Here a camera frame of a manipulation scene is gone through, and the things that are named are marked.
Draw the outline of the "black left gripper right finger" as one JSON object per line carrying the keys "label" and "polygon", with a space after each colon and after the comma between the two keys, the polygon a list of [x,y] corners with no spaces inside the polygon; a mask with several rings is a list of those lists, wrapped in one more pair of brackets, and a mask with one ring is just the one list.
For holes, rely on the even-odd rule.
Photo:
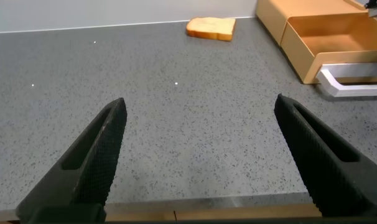
{"label": "black left gripper right finger", "polygon": [[377,164],[292,98],[278,95],[274,114],[322,215],[377,217]]}

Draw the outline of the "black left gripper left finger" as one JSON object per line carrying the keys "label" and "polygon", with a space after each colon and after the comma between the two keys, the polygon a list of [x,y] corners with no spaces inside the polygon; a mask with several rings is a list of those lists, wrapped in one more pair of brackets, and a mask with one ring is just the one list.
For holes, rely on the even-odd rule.
{"label": "black left gripper left finger", "polygon": [[103,223],[127,122],[123,98],[108,103],[16,209],[21,223]]}

